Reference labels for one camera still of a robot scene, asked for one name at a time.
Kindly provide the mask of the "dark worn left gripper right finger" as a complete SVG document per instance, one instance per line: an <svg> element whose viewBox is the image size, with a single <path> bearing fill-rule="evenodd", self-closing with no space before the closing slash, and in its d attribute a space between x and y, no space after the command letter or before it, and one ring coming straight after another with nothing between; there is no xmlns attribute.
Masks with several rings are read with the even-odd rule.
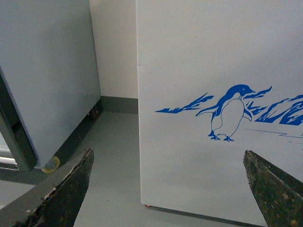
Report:
<svg viewBox="0 0 303 227"><path fill-rule="evenodd" d="M243 158L256 203L269 227L303 225L303 183L251 150Z"/></svg>

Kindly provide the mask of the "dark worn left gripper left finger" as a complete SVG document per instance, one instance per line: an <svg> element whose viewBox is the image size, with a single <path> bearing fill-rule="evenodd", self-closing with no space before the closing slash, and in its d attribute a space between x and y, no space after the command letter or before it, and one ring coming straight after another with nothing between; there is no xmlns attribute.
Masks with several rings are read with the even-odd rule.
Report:
<svg viewBox="0 0 303 227"><path fill-rule="evenodd" d="M0 210L2 227L72 227L86 196L94 152L88 148Z"/></svg>

